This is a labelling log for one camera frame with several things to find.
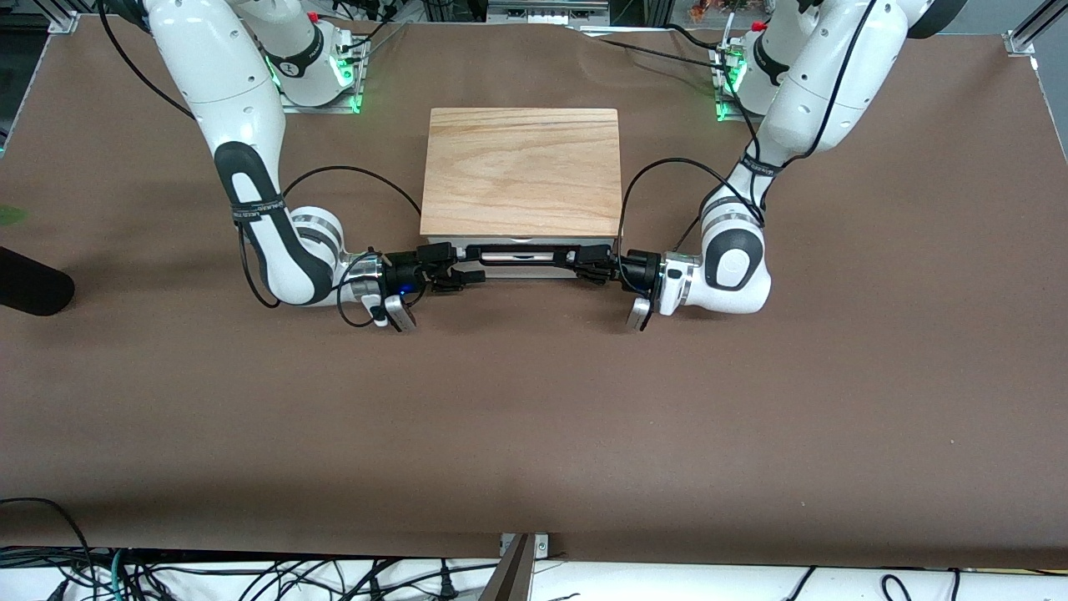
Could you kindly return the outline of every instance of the wooden lid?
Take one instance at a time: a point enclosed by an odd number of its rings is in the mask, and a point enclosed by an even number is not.
[[[615,236],[615,109],[435,108],[423,235]]]

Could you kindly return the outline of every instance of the table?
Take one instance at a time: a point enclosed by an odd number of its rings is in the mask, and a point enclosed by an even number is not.
[[[115,29],[175,93],[151,39]],[[373,56],[361,114],[289,115],[282,179],[351,163],[418,194],[441,106],[617,108],[625,178],[664,156],[726,171],[748,139],[716,121],[700,66],[552,26],[411,26]],[[199,131],[92,17],[50,42],[17,129],[0,189],[31,215],[3,243],[79,291],[56,318],[0,313],[0,481],[68,506],[92,544],[485,556],[546,531],[599,560],[1068,551],[1068,169],[998,37],[910,41],[854,133],[782,175],[760,314],[680,311],[641,335],[630,296],[577,281],[428,297],[410,336],[262,310]],[[658,169],[628,248],[669,248],[712,186]],[[334,211],[352,248],[421,241],[370,178],[317,175],[289,201]],[[4,544],[70,542],[15,511]]]

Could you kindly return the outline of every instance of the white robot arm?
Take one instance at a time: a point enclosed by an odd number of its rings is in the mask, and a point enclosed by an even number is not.
[[[292,101],[329,102],[352,84],[337,67],[351,44],[348,32],[313,19],[298,0],[111,4],[155,38],[215,157],[234,222],[255,249],[271,292],[282,303],[319,306],[335,303],[340,290],[341,302],[360,300],[377,326],[387,326],[377,282],[363,278],[337,285],[343,274],[379,275],[378,256],[347,253],[341,223],[329,211],[301,207],[290,212],[278,180],[285,116],[267,61]]]
[[[963,1],[953,3],[955,15]],[[910,28],[933,4],[780,0],[768,28],[745,36],[749,70],[738,99],[744,110],[765,117],[727,177],[729,185],[716,188],[702,204],[701,256],[665,254],[661,315],[679,305],[726,314],[764,306],[771,290],[763,232],[768,187],[796,157],[833,148],[853,129]]]

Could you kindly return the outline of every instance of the metal mounting plate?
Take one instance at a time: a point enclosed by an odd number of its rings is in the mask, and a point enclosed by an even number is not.
[[[508,550],[508,544],[512,543],[512,539],[516,538],[513,533],[505,533],[501,535],[501,557],[504,557],[504,553]],[[534,558],[545,559],[549,556],[549,535],[548,533],[535,533],[534,534]]]

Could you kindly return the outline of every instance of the black strap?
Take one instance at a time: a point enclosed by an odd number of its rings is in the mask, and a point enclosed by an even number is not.
[[[274,68],[281,70],[287,77],[303,77],[308,65],[314,63],[319,58],[319,54],[323,53],[323,30],[314,26],[312,30],[314,31],[312,43],[302,51],[292,57],[279,57],[267,52],[267,60],[270,61],[270,64],[274,65]]]
[[[771,84],[776,88],[780,85],[779,76],[790,69],[790,67],[768,56],[768,52],[764,49],[763,33],[756,38],[756,44],[753,44],[753,58],[756,59],[756,64],[760,67],[760,70],[771,79]]]
[[[774,164],[760,162],[759,160],[753,158],[752,156],[749,156],[749,153],[742,153],[740,162],[742,167],[749,169],[755,175],[764,175],[765,177],[775,177],[783,172],[782,167],[775,167]]]
[[[231,202],[230,211],[234,216],[235,223],[255,221],[264,215],[270,215],[279,210],[285,210],[285,199],[278,194],[270,200],[260,202]]]

